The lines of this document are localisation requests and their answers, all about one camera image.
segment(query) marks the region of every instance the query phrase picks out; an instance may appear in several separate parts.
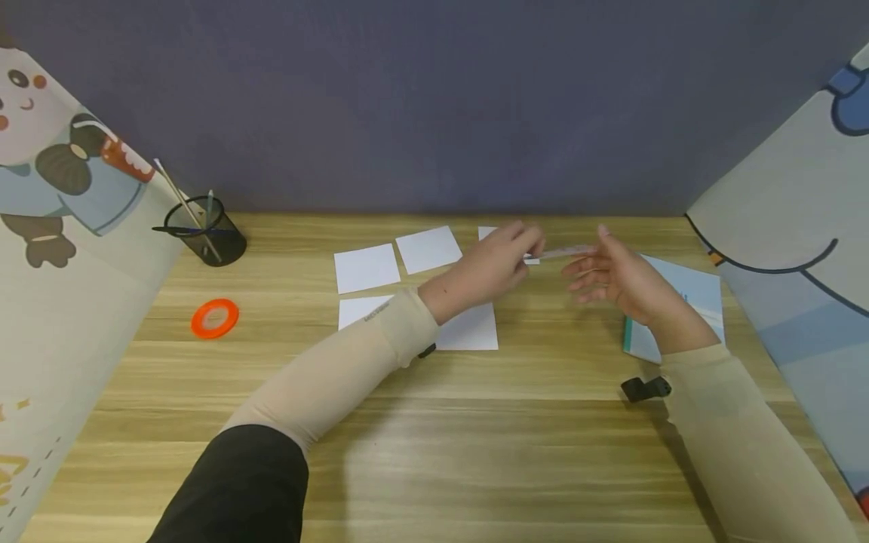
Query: gray wall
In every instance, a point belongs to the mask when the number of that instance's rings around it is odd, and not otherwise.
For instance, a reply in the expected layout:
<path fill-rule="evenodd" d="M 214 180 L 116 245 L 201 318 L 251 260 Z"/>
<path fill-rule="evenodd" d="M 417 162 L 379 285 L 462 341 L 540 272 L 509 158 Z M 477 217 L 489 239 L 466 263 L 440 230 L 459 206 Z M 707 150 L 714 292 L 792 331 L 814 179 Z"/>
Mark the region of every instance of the gray wall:
<path fill-rule="evenodd" d="M 674 215 L 869 40 L 866 0 L 9 0 L 231 209 Z"/>

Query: blue notebook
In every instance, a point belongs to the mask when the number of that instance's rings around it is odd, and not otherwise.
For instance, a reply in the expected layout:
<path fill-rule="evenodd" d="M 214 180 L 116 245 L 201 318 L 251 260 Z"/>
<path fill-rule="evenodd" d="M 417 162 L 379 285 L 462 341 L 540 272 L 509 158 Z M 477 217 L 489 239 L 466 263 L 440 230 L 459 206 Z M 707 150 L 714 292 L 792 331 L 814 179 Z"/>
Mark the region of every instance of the blue notebook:
<path fill-rule="evenodd" d="M 724 343 L 724 318 L 721 311 L 721 283 L 717 275 L 699 272 L 671 262 L 643 255 L 658 272 L 703 317 Z M 625 323 L 626 353 L 660 364 L 660 351 L 652 331 L 628 318 Z"/>

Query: black pen holder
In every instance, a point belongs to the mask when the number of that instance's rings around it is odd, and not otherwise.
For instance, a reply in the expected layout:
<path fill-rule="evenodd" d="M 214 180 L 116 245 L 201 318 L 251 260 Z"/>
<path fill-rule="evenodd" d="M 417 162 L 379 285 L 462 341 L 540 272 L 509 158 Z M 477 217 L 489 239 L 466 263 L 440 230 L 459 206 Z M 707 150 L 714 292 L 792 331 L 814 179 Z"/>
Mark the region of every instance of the black pen holder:
<path fill-rule="evenodd" d="M 209 266 L 220 267 L 244 255 L 248 240 L 226 215 L 217 198 L 197 196 L 178 204 L 163 221 L 166 231 L 178 238 Z"/>

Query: black sleeve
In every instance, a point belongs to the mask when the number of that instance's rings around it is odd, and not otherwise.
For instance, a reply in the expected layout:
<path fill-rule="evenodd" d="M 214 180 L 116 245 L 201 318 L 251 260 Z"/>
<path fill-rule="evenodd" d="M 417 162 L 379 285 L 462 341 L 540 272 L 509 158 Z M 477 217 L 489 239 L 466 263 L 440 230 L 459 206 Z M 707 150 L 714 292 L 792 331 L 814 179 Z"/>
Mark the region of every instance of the black sleeve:
<path fill-rule="evenodd" d="M 295 543 L 307 489 L 293 440 L 265 426 L 230 428 L 205 447 L 149 543 Z"/>

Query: wooden desk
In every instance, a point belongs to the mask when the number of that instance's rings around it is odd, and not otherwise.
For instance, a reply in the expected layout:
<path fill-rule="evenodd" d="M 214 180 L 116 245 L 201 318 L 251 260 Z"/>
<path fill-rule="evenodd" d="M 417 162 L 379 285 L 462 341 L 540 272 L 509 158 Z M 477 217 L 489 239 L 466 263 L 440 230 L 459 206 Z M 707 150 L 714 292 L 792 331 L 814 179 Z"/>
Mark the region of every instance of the wooden desk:
<path fill-rule="evenodd" d="M 235 407 L 335 331 L 334 252 L 442 224 L 464 248 L 476 240 L 477 225 L 503 222 L 234 219 L 249 237 L 248 253 L 224 269 L 182 254 L 23 541 L 144 541 Z M 550 247 L 591 242 L 598 222 L 538 221 Z M 642 252 L 714 271 L 684 219 L 614 218 L 607 225 Z M 396 372 L 314 446 L 306 543 L 714 541 L 714 514 L 662 403 L 628 407 L 619 398 L 619 384 L 650 365 L 621 352 L 617 311 L 571 305 L 562 263 L 532 268 L 522 287 L 495 304 L 500 351 L 438 352 Z M 402 269 L 402 284 L 435 273 Z M 843 480 L 722 287 L 728 345 L 864 529 Z M 190 316 L 224 296 L 241 309 L 238 325 L 220 340 L 197 340 Z"/>

